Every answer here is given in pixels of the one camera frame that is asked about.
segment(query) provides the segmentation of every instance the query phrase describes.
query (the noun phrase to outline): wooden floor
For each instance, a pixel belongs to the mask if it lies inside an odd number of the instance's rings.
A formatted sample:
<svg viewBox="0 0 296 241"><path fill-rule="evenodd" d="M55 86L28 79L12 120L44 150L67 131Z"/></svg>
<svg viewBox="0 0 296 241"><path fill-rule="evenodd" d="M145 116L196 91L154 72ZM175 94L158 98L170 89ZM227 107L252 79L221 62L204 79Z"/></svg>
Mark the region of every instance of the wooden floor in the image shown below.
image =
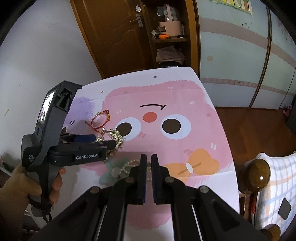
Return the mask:
<svg viewBox="0 0 296 241"><path fill-rule="evenodd" d="M285 125L283 110L216 108L226 133L235 165L264 152L287 156L296 151L296 134Z"/></svg>

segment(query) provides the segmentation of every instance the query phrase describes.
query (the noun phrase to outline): wooden chair knob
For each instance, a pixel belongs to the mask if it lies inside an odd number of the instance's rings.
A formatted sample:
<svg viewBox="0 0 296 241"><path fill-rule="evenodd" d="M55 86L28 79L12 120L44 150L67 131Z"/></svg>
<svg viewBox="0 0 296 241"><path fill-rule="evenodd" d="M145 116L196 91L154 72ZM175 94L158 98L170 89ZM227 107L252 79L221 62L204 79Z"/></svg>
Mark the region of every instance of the wooden chair knob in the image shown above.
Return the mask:
<svg viewBox="0 0 296 241"><path fill-rule="evenodd" d="M280 227L274 223L265 226L260 232L268 238L268 241L278 241L281 236Z"/></svg>
<svg viewBox="0 0 296 241"><path fill-rule="evenodd" d="M270 167L263 159L255 159L238 175L239 191L243 194L259 192L270 179Z"/></svg>

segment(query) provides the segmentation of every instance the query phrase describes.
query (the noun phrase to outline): hand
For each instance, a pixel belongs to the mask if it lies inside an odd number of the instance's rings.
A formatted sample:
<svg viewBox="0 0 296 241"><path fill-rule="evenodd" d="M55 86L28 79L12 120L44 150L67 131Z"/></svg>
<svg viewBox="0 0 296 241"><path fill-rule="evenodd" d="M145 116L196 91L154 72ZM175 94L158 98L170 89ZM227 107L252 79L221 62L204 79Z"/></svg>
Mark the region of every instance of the hand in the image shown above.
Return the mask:
<svg viewBox="0 0 296 241"><path fill-rule="evenodd" d="M66 169L62 167L52 183L49 199L53 204L59 199L59 190L63 183L61 175L65 173ZM29 204L28 195L40 196L41 194L40 185L26 176L24 167L18 166L0 189L0 212L12 232L20 233L22 216Z"/></svg>

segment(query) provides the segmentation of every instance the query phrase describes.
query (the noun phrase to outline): screw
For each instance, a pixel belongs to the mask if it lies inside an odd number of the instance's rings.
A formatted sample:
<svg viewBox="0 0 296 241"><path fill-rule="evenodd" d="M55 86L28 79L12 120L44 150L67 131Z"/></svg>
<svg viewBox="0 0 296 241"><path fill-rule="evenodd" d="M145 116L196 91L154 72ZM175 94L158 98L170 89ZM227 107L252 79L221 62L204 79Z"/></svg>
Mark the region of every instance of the screw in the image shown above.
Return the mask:
<svg viewBox="0 0 296 241"><path fill-rule="evenodd" d="M201 186L200 187L200 192L207 193L207 192L209 192L209 188L207 186Z"/></svg>
<svg viewBox="0 0 296 241"><path fill-rule="evenodd" d="M93 186L91 187L91 189L89 190L92 194L96 194L100 191L99 187Z"/></svg>
<svg viewBox="0 0 296 241"><path fill-rule="evenodd" d="M133 177L127 177L126 178L126 183L133 183L134 182L134 178Z"/></svg>
<svg viewBox="0 0 296 241"><path fill-rule="evenodd" d="M174 178L173 178L173 177L166 177L166 178L165 178L165 181L166 181L167 183L172 183L172 182L174 181Z"/></svg>

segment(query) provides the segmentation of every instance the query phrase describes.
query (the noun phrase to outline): wall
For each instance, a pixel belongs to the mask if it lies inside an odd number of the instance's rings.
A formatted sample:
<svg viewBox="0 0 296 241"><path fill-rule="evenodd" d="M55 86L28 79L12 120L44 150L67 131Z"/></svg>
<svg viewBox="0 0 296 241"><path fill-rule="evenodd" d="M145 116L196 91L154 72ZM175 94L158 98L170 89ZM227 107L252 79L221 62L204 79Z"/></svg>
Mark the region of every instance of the wall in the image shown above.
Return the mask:
<svg viewBox="0 0 296 241"><path fill-rule="evenodd" d="M86 85L101 77L69 0L37 0L0 47L0 154L18 165L21 141L34 132L48 90L63 80Z"/></svg>
<svg viewBox="0 0 296 241"><path fill-rule="evenodd" d="M267 52L266 7L260 0L251 0L253 14L250 15L210 0L197 0L197 4L201 30L200 79L215 106L248 107ZM282 102L282 106L290 103L296 92L296 80L288 91L296 48L281 22L271 15L270 59L253 107L278 109Z"/></svg>

